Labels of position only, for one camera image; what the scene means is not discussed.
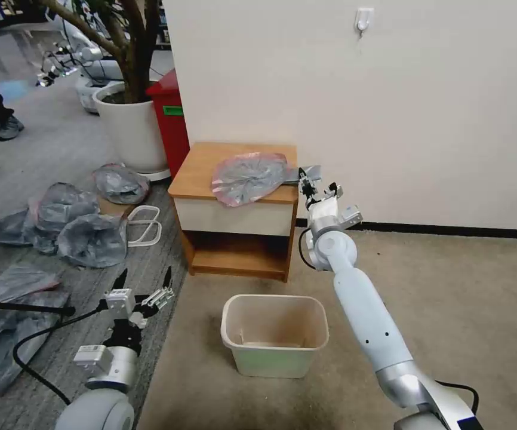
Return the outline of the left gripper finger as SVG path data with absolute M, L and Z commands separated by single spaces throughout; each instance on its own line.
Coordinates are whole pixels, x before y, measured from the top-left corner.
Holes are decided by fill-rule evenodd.
M 125 287 L 125 281 L 126 281 L 126 278 L 127 278 L 127 273 L 128 273 L 128 269 L 125 268 L 120 274 L 119 276 L 116 278 L 116 280 L 114 281 L 112 287 L 110 290 L 106 290 L 104 292 L 104 295 L 105 296 L 108 296 L 109 294 L 111 293 L 114 293 L 115 291 L 117 290 L 121 290 L 121 289 L 124 289 Z
M 172 267 L 169 266 L 165 273 L 162 287 L 154 291 L 141 302 L 139 312 L 144 317 L 152 317 L 156 315 L 173 297 Z

